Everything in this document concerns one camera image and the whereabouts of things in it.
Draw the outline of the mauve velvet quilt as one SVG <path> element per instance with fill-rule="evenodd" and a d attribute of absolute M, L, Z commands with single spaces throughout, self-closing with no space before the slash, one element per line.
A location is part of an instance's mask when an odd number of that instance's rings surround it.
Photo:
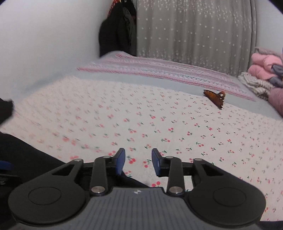
<path fill-rule="evenodd" d="M 274 107 L 280 116 L 283 116 L 283 89 L 273 88 L 270 91 L 268 102 Z"/>

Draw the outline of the pink folded clothing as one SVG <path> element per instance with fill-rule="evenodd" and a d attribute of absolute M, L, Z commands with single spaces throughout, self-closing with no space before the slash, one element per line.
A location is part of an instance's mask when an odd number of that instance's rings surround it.
<path fill-rule="evenodd" d="M 281 59 L 275 55 L 254 53 L 251 56 L 251 60 L 252 65 L 249 67 L 247 72 L 256 78 L 265 81 L 276 76 L 276 74 L 272 72 L 273 65 L 282 66 Z"/>

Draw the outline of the cherry print bed sheet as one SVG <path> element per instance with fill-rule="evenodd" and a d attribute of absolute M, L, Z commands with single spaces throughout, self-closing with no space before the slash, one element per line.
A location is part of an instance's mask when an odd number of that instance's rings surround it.
<path fill-rule="evenodd" d="M 262 219 L 282 220 L 282 121 L 207 98 L 154 86 L 67 77 L 15 107 L 2 128 L 69 162 L 126 150 L 124 172 L 166 187 L 151 151 L 184 162 L 202 158 L 251 183 L 266 198 Z"/>

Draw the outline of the grey folded garment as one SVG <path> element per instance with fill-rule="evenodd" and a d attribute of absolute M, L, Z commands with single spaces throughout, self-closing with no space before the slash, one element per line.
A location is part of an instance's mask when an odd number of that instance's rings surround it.
<path fill-rule="evenodd" d="M 282 84 L 283 66 L 274 64 L 272 65 L 271 70 L 274 76 L 268 80 L 269 83 L 271 83 L 274 87 L 283 88 L 283 84 Z"/>

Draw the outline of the black pants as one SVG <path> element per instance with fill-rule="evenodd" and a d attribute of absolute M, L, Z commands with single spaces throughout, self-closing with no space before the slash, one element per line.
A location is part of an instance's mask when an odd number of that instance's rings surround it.
<path fill-rule="evenodd" d="M 12 100 L 1 99 L 1 125 L 12 117 L 14 105 Z M 15 221 L 8 206 L 8 196 L 19 185 L 49 172 L 65 163 L 41 152 L 24 141 L 1 132 L 1 229 L 9 229 Z M 89 187 L 90 171 L 81 169 L 75 183 L 85 191 Z M 124 172 L 109 180 L 116 186 L 147 187 L 127 177 Z"/>

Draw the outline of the brown hair claw clip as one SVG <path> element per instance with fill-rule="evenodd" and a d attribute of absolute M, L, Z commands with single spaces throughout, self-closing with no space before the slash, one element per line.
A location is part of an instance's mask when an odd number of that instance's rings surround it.
<path fill-rule="evenodd" d="M 214 103 L 219 109 L 223 108 L 224 105 L 224 98 L 226 96 L 224 91 L 219 93 L 215 93 L 213 91 L 204 90 L 203 94 L 212 102 Z"/>

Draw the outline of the grey star curtain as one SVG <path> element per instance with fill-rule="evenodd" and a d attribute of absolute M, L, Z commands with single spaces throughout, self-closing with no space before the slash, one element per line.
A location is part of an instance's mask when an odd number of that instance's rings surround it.
<path fill-rule="evenodd" d="M 256 45 L 254 1 L 138 1 L 138 56 L 245 72 Z"/>

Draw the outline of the striped folded garment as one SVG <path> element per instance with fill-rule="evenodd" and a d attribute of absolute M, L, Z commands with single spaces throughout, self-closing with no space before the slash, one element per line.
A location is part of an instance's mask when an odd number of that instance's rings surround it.
<path fill-rule="evenodd" d="M 274 86 L 266 80 L 260 80 L 247 72 L 242 72 L 237 79 L 249 88 L 257 97 L 268 100 Z"/>

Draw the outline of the black hanging clothes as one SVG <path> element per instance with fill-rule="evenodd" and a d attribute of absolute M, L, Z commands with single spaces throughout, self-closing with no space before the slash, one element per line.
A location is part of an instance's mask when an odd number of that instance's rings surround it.
<path fill-rule="evenodd" d="M 133 1 L 113 1 L 102 22 L 98 41 L 99 56 L 112 51 L 137 55 L 137 12 Z"/>

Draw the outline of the pink striped blanket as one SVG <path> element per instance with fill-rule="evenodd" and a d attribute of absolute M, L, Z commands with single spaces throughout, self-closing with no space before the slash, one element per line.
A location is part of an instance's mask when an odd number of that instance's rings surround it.
<path fill-rule="evenodd" d="M 78 67 L 77 70 L 170 80 L 254 100 L 247 90 L 240 87 L 235 78 L 224 73 L 168 60 L 134 57 L 122 51 L 110 52 L 88 65 Z"/>

